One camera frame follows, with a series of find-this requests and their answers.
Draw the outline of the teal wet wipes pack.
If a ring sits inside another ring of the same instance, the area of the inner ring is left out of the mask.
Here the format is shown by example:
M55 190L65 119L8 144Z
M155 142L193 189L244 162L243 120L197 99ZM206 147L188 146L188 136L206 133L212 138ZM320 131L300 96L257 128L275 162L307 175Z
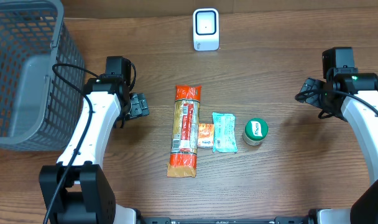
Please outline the teal wet wipes pack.
M234 134L236 117L233 114L212 114L214 124L213 152L237 153L237 144Z

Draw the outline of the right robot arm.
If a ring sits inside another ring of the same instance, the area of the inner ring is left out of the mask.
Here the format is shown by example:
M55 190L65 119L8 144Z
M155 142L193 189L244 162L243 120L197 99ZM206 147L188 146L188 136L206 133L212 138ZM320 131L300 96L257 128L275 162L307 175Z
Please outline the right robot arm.
M308 78L295 99L321 111L319 119L339 118L353 129L364 156L370 186L351 208L315 208L303 223L378 223L378 76L361 73L352 47L322 53L323 79Z

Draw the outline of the orange tissue pack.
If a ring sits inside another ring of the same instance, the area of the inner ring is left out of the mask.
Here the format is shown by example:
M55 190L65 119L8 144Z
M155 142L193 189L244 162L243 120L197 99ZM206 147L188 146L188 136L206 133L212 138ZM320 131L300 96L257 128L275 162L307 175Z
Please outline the orange tissue pack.
M214 125L200 123L198 125L198 147L212 149L214 146Z

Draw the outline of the red orange snack bag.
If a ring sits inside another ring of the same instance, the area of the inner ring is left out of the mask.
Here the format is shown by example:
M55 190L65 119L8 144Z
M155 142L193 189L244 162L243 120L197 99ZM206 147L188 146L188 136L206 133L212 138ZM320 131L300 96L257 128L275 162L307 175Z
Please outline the red orange snack bag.
M168 177L195 177L201 86L177 85Z

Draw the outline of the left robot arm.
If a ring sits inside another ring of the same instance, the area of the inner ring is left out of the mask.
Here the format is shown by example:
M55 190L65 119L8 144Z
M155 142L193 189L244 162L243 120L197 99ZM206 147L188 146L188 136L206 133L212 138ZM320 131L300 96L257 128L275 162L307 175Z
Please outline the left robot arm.
M135 65L122 56L106 59L78 93L83 107L73 135L58 161L43 166L39 183L47 208L44 223L143 223L137 209L116 203L102 170L106 146L117 122L149 115L142 93L134 93Z

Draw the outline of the green lid jar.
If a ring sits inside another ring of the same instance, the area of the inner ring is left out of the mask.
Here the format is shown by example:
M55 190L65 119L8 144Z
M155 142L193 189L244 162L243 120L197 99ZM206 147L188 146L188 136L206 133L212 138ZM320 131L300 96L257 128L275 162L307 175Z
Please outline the green lid jar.
M269 132L267 123L260 118L252 118L244 128L242 137L250 146L260 145Z

